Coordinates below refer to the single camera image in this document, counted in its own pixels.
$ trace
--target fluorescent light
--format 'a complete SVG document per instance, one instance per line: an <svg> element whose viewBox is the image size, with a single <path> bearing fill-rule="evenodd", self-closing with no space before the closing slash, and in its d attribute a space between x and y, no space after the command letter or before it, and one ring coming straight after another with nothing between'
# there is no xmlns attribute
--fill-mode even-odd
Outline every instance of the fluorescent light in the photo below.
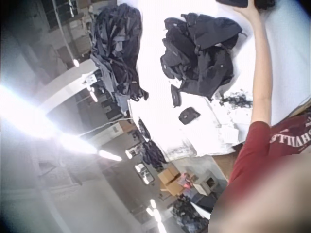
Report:
<svg viewBox="0 0 311 233"><path fill-rule="evenodd" d="M133 158L132 154L128 150L126 150L125 153L129 159Z"/></svg>
<svg viewBox="0 0 311 233"><path fill-rule="evenodd" d="M136 169L137 172L141 171L141 169L140 169L140 167L138 165L135 165L135 169Z"/></svg>
<svg viewBox="0 0 311 233"><path fill-rule="evenodd" d="M150 214L150 216L154 216L154 212L150 208L147 208L146 211Z"/></svg>
<svg viewBox="0 0 311 233"><path fill-rule="evenodd" d="M157 209L154 209L154 216L155 216L155 220L156 220L157 222L161 222L161 221L162 221L160 212L159 212Z"/></svg>
<svg viewBox="0 0 311 233"><path fill-rule="evenodd" d="M122 158L120 156L111 154L111 153L104 151L104 150L100 150L99 155L103 158L111 159L111 160L115 160L115 161L121 161L122 160Z"/></svg>
<svg viewBox="0 0 311 233"><path fill-rule="evenodd" d="M77 136L63 133L59 138L63 147L77 153L96 154L97 150L91 144Z"/></svg>
<svg viewBox="0 0 311 233"><path fill-rule="evenodd" d="M162 222L158 222L157 223L157 227L159 228L159 232L160 233L167 233L167 231L166 231L166 229L165 229L165 227L164 227Z"/></svg>
<svg viewBox="0 0 311 233"><path fill-rule="evenodd" d="M94 100L95 102L97 102L98 100L97 100L97 97L96 97L96 95L94 94L94 92L90 91L89 93L90 93L90 95L92 96L93 100Z"/></svg>
<svg viewBox="0 0 311 233"><path fill-rule="evenodd" d="M147 177L144 177L143 180L144 180L145 184L149 184Z"/></svg>
<svg viewBox="0 0 311 233"><path fill-rule="evenodd" d="M19 130L38 138L51 138L57 129L43 112L0 86L0 114Z"/></svg>
<svg viewBox="0 0 311 233"><path fill-rule="evenodd" d="M74 65L75 65L76 67L79 67L79 66L80 66L78 60L76 60L76 59L73 60L73 63L74 63Z"/></svg>
<svg viewBox="0 0 311 233"><path fill-rule="evenodd" d="M151 207L152 207L152 208L154 208L154 209L156 208L156 202L155 202L155 200L151 199L151 200L150 200L150 204L151 204Z"/></svg>

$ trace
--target pile of clothes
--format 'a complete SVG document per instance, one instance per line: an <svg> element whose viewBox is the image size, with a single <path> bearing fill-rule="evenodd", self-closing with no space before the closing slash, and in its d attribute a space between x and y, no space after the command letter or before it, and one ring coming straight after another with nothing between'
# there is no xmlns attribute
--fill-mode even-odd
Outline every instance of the pile of clothes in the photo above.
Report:
<svg viewBox="0 0 311 233"><path fill-rule="evenodd" d="M182 228L190 233L196 233L207 229L209 220L202 218L195 208L191 205L190 199L184 195L179 196L173 204L173 217Z"/></svg>
<svg viewBox="0 0 311 233"><path fill-rule="evenodd" d="M151 165L157 172L162 172L164 170L163 164L167 162L162 151L154 141L149 140L148 142L142 143L139 153L141 160L145 164Z"/></svg>
<svg viewBox="0 0 311 233"><path fill-rule="evenodd" d="M168 31L163 39L166 51L160 59L162 70L168 78L182 81L179 91L211 100L218 87L233 78L230 50L242 28L224 17L181 16L186 22L177 18L164 21Z"/></svg>
<svg viewBox="0 0 311 233"><path fill-rule="evenodd" d="M141 31L139 10L126 4L103 8L92 23L90 57L102 73L104 88L116 100L148 98L136 70Z"/></svg>

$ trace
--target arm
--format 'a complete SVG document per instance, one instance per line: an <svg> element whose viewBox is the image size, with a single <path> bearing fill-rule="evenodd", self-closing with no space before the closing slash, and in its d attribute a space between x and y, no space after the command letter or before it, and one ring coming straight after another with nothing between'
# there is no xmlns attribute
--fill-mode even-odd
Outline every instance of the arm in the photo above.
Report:
<svg viewBox="0 0 311 233"><path fill-rule="evenodd" d="M252 25L255 36L256 62L253 81L253 112L251 123L263 121L271 124L272 67L268 39L264 24L254 6L248 1L247 8L236 8Z"/></svg>

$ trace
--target white table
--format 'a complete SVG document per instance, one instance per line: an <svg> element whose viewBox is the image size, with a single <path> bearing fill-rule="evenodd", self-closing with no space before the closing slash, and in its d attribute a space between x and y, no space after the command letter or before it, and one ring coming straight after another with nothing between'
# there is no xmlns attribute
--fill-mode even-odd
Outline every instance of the white table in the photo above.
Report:
<svg viewBox="0 0 311 233"><path fill-rule="evenodd" d="M226 143L220 133L223 125L239 129L238 142L246 138L251 109L230 111L217 100L181 93L182 106L172 108L169 80L162 72L160 57L165 52L164 20L180 17L181 13L195 12L213 17L228 17L238 22L243 32L232 51L235 78L222 87L225 96L243 92L252 98L255 65L255 41L249 23L236 12L213 0L120 0L138 8L142 13L143 33L138 58L141 87L148 91L147 101L130 101L135 123L144 121L152 139L163 150L167 160L183 157L228 154L234 143ZM273 63L272 123L284 119L311 96L310 86L310 20L308 15L292 0L278 2L273 12L265 18ZM194 107L201 116L184 126L178 120L187 107Z"/></svg>

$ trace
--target black pouch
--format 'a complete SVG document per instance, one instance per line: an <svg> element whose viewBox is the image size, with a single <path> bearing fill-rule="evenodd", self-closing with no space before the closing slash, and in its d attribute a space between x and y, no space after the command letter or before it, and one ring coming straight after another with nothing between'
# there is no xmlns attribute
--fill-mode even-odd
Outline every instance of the black pouch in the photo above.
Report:
<svg viewBox="0 0 311 233"><path fill-rule="evenodd" d="M173 100L174 108L179 107L181 105L179 89L175 87L174 85L171 85L171 93L172 93L172 100Z"/></svg>
<svg viewBox="0 0 311 233"><path fill-rule="evenodd" d="M184 125L189 124L192 122L194 119L197 119L201 114L199 114L197 111L195 111L194 108L186 108L184 111L181 112L179 116L179 120L181 123Z"/></svg>
<svg viewBox="0 0 311 233"><path fill-rule="evenodd" d="M216 1L221 4L240 8L246 8L248 6L248 0L216 0Z"/></svg>
<svg viewBox="0 0 311 233"><path fill-rule="evenodd" d="M217 2L229 6L235 6L240 8L246 8L248 6L248 0L216 0ZM274 7L276 0L255 0L255 7L257 9L267 10Z"/></svg>

